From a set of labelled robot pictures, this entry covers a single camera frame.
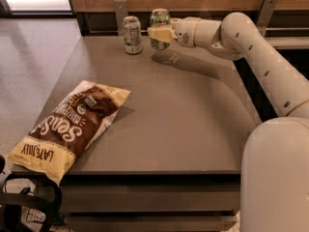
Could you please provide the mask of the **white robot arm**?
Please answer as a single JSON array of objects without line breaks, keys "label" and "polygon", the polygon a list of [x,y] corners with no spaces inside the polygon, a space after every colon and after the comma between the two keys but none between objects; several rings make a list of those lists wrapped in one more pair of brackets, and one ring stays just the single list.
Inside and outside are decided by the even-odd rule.
[{"label": "white robot arm", "polygon": [[148,35],[247,63],[267,104],[257,108],[262,123],[243,150],[240,232],[309,232],[308,79],[243,13],[230,13],[221,21],[173,18],[167,25],[149,27]]}]

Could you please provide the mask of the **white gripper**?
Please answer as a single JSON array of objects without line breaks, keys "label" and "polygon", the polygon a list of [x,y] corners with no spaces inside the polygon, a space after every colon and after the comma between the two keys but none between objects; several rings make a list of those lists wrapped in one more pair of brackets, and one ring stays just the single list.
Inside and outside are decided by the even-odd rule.
[{"label": "white gripper", "polygon": [[149,27],[148,35],[150,38],[164,42],[171,43],[173,40],[177,39],[177,43],[184,47],[197,47],[197,41],[195,39],[196,29],[201,21],[200,17],[186,17],[171,18],[170,24],[176,25],[175,31],[171,26],[165,25],[160,27]]}]

